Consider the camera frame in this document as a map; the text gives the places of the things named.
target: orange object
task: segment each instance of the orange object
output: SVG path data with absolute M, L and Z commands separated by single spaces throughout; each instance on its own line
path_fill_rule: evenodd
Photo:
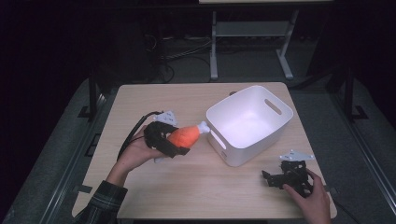
M 190 148 L 198 140 L 200 131 L 198 126 L 179 128 L 168 136 L 168 140 L 177 147 Z

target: wrist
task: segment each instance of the wrist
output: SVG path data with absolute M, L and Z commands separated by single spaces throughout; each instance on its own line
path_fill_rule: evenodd
M 106 181 L 110 184 L 123 187 L 125 184 L 126 177 L 129 174 L 129 170 L 124 169 L 122 165 L 115 164 L 108 174 Z
M 332 221 L 331 221 L 331 219 L 328 217 L 328 218 L 323 218 L 323 217 L 320 217 L 320 218 L 317 218 L 317 219 L 307 219 L 307 222 L 309 223 L 309 224 L 332 224 Z

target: plaid sleeve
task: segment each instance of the plaid sleeve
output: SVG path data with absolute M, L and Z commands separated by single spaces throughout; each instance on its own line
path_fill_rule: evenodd
M 76 216 L 74 223 L 116 223 L 117 213 L 127 191 L 128 189 L 102 181 L 87 207 Z

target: human hand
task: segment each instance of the human hand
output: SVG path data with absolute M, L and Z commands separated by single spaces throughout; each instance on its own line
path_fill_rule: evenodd
M 140 131 L 132 137 L 131 143 L 122 152 L 120 158 L 107 176 L 107 182 L 123 187 L 127 175 L 134 168 L 139 167 L 151 159 L 166 157 L 159 150 L 149 148 L 146 145 L 143 133 L 146 127 L 147 126 L 144 125 Z
M 306 198 L 303 198 L 291 186 L 285 184 L 283 189 L 298 204 L 303 211 L 305 220 L 310 224 L 329 224 L 330 219 L 330 198 L 327 194 L 321 178 L 314 172 L 306 169 L 308 174 L 314 180 L 313 192 Z

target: bin handle hole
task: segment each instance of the bin handle hole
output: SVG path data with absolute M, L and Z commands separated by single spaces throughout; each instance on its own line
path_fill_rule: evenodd
M 271 107 L 271 109 L 273 109 L 278 115 L 282 115 L 282 111 L 277 108 L 276 105 L 274 105 L 271 101 L 269 101 L 268 99 L 265 99 L 264 102 Z
M 227 147 L 225 146 L 225 144 L 221 141 L 221 139 L 218 137 L 217 134 L 215 134 L 215 132 L 213 132 L 212 130 L 210 130 L 210 133 L 213 135 L 213 137 L 219 142 L 219 144 L 222 146 L 223 149 L 226 149 Z

